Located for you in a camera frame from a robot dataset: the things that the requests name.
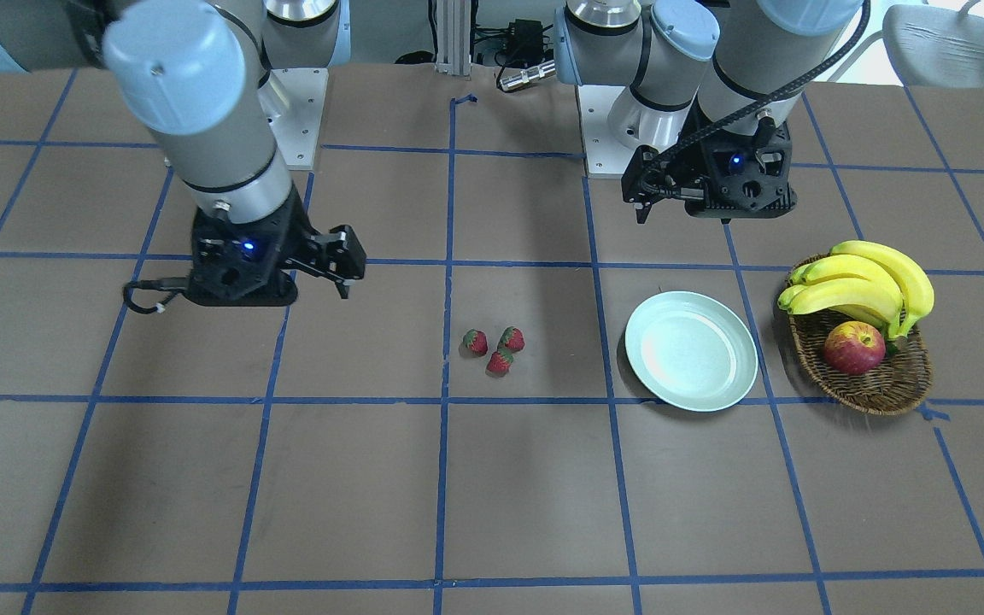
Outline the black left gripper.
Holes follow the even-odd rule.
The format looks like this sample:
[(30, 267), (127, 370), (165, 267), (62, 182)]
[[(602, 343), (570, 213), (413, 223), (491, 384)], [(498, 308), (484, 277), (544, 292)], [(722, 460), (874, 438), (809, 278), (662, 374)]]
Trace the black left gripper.
[(634, 207), (637, 225), (644, 225), (654, 203), (681, 200), (687, 213), (708, 213), (711, 203), (704, 139), (698, 132), (711, 122), (698, 101), (688, 102), (676, 142), (664, 151), (641, 144), (621, 176), (622, 200)]

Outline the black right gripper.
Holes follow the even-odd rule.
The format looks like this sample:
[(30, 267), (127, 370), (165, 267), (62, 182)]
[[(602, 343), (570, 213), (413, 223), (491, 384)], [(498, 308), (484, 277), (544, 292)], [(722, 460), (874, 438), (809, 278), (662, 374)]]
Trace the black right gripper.
[(366, 249), (350, 225), (319, 232), (312, 226), (303, 199), (290, 192), (284, 203), (285, 233), (278, 245), (276, 268), (301, 270), (313, 277), (330, 280), (343, 300), (350, 296), (350, 285), (366, 276)]

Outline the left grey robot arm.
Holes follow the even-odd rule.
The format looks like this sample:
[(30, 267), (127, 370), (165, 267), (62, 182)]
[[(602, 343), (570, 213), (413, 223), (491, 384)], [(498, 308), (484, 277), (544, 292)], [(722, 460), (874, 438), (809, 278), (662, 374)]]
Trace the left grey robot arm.
[(790, 110), (856, 46), (868, 1), (566, 1), (559, 81), (618, 86), (609, 126), (631, 152), (622, 199), (644, 223), (679, 200), (728, 223), (792, 211)]

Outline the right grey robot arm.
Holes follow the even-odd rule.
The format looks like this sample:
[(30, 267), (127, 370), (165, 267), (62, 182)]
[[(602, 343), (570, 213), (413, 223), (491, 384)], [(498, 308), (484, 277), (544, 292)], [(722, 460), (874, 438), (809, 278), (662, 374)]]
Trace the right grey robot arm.
[(126, 283), (136, 313), (285, 307), (293, 270), (348, 297), (366, 276), (350, 225), (312, 226), (277, 135), (296, 130), (278, 75), (350, 55), (347, 1), (0, 1), (0, 73), (109, 71), (194, 198), (190, 272)]

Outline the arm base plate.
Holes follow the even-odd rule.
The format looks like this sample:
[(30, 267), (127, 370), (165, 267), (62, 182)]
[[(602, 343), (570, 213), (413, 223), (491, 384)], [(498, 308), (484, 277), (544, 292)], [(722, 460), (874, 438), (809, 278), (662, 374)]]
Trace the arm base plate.
[(324, 67), (289, 67), (270, 71), (258, 89), (278, 151), (290, 170), (315, 167), (328, 80)]
[(577, 102), (591, 179), (620, 179), (640, 145), (658, 151), (675, 145), (690, 110), (649, 108), (629, 87), (613, 85), (579, 85)]

